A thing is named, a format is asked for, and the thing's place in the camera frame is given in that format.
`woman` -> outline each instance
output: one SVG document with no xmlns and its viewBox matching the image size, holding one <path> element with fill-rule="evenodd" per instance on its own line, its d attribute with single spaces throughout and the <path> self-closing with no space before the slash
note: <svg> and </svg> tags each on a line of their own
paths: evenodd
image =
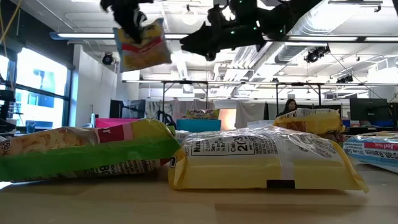
<svg viewBox="0 0 398 224">
<path fill-rule="evenodd" d="M 289 112 L 295 111 L 296 109 L 297 109 L 296 101 L 294 99 L 288 99 L 285 104 L 285 109 L 283 110 L 283 112 L 278 114 L 278 116 L 282 116 Z"/>
</svg>

